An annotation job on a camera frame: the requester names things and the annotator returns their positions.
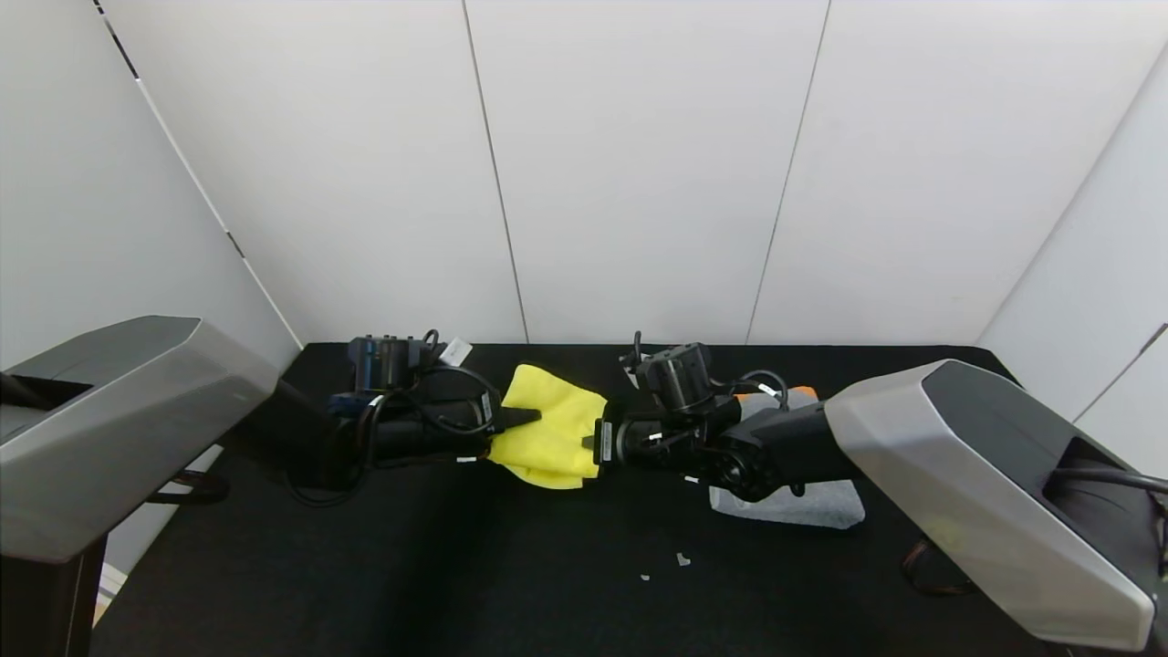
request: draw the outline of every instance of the white tag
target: white tag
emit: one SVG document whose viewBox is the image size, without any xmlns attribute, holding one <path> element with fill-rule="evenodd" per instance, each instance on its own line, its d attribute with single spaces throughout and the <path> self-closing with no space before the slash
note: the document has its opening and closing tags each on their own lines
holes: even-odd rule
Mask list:
<svg viewBox="0 0 1168 657">
<path fill-rule="evenodd" d="M 482 399 L 479 401 L 482 402 L 482 422 L 491 422 L 494 417 L 494 412 L 491 410 L 491 393 L 482 393 Z"/>
<path fill-rule="evenodd" d="M 471 355 L 471 350 L 473 348 L 474 345 L 467 343 L 463 338 L 454 338 L 453 340 L 450 341 L 449 345 L 446 345 L 446 348 L 443 350 L 442 355 L 438 357 L 438 360 L 445 362 L 451 367 L 458 367 L 463 365 L 463 361 L 466 360 L 466 357 Z"/>
<path fill-rule="evenodd" d="M 600 461 L 612 461 L 612 422 L 600 424 Z"/>
</svg>

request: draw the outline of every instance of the black table surface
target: black table surface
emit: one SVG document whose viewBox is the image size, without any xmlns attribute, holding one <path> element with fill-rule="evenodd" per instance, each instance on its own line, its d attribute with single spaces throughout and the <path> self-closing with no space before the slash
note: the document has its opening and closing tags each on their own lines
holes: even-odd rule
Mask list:
<svg viewBox="0 0 1168 657">
<path fill-rule="evenodd" d="M 520 362 L 639 399 L 627 347 L 478 345 L 464 364 L 506 389 Z M 711 347 L 715 378 L 779 372 L 821 397 L 971 347 Z M 321 403 L 346 387 L 340 344 L 286 379 Z M 848 531 L 710 510 L 707 489 L 617 472 L 548 491 L 489 464 L 376 473 L 350 503 L 299 506 L 230 452 L 230 498 L 180 509 L 95 630 L 98 657 L 375 655 L 1045 653 L 983 595 L 929 599 L 898 565 L 919 530 L 865 482 Z M 675 554 L 691 560 L 679 567 Z M 649 580 L 642 580 L 641 575 Z"/>
</svg>

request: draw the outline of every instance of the orange object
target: orange object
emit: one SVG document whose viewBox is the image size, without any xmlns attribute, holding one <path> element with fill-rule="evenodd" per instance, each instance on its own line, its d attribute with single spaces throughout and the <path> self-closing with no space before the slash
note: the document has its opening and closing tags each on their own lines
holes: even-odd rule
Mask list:
<svg viewBox="0 0 1168 657">
<path fill-rule="evenodd" d="M 812 388 L 811 386 L 795 386 L 794 388 L 791 388 L 791 392 L 795 390 L 799 390 L 800 393 L 811 396 L 811 399 L 819 401 L 819 394 L 815 393 L 815 388 Z M 735 396 L 738 397 L 739 401 L 742 401 L 742 397 L 746 396 L 748 394 L 758 394 L 758 393 L 743 393 L 743 394 L 737 394 Z"/>
</svg>

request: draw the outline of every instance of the white wall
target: white wall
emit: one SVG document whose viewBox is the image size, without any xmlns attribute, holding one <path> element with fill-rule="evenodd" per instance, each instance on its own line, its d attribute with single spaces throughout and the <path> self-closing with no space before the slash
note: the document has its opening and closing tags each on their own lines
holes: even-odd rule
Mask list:
<svg viewBox="0 0 1168 657">
<path fill-rule="evenodd" d="M 1162 1 L 106 5 L 306 340 L 974 341 L 1168 40 Z"/>
<path fill-rule="evenodd" d="M 1076 424 L 1143 473 L 1168 477 L 1168 337 L 1124 372 Z"/>
<path fill-rule="evenodd" d="M 151 313 L 207 318 L 280 368 L 299 353 L 93 5 L 4 2 L 0 367 Z M 139 510 L 107 561 L 132 568 L 172 512 Z"/>
<path fill-rule="evenodd" d="M 980 344 L 1073 420 L 1164 321 L 1168 53 Z"/>
<path fill-rule="evenodd" d="M 1168 39 L 1168 2 L 834 0 L 750 341 L 978 339 Z"/>
<path fill-rule="evenodd" d="M 471 0 L 533 341 L 741 343 L 826 0 Z"/>
<path fill-rule="evenodd" d="M 457 0 L 103 2 L 304 341 L 523 341 Z"/>
</svg>

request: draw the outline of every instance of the yellow towel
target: yellow towel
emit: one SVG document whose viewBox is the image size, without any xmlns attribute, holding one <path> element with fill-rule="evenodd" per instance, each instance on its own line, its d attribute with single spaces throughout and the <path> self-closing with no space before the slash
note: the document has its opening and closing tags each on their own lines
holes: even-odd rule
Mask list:
<svg viewBox="0 0 1168 657">
<path fill-rule="evenodd" d="M 578 489 L 584 478 L 595 478 L 599 468 L 592 450 L 582 443 L 596 430 L 605 400 L 535 367 L 515 368 L 503 397 L 508 408 L 535 408 L 541 419 L 512 427 L 491 442 L 491 461 L 516 477 L 545 489 Z"/>
</svg>

